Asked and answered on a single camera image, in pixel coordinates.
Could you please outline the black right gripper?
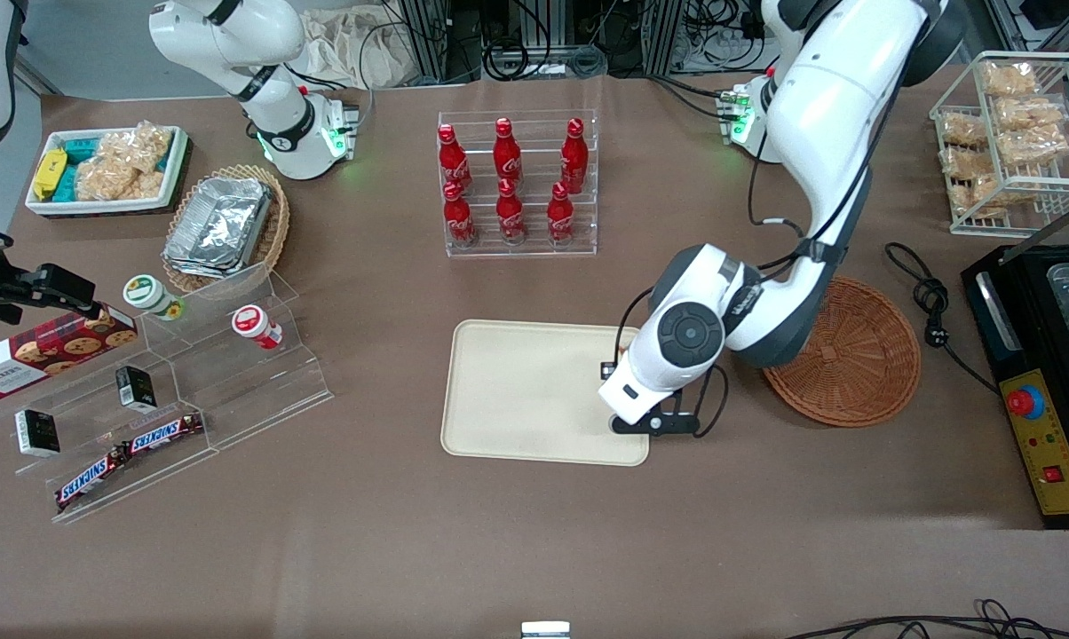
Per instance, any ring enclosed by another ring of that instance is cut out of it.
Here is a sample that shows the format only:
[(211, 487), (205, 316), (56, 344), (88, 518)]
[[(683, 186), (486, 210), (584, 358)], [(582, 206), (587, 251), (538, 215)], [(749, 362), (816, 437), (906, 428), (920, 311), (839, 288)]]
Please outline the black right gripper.
[[(43, 292), (34, 286), (40, 275), (43, 275)], [(72, 312), (99, 312), (95, 292), (92, 280), (55, 264), (38, 265), (34, 271), (0, 265), (0, 322), (18, 324), (24, 306), (46, 308), (47, 296)]]

